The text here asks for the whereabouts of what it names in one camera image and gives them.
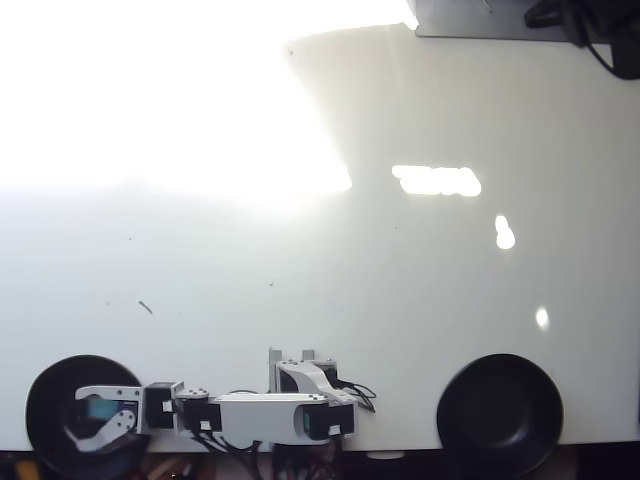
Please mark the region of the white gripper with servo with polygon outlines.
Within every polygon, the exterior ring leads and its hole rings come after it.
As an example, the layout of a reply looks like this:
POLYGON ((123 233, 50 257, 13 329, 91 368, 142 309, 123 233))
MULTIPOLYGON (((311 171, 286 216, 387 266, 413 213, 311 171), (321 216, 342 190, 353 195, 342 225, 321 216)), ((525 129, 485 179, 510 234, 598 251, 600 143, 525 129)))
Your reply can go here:
POLYGON ((82 435, 74 436, 74 446, 79 452, 106 452, 120 447, 131 435, 146 433, 142 387, 92 385, 75 392, 76 400, 90 397, 117 400, 119 406, 81 408, 78 428, 82 435))

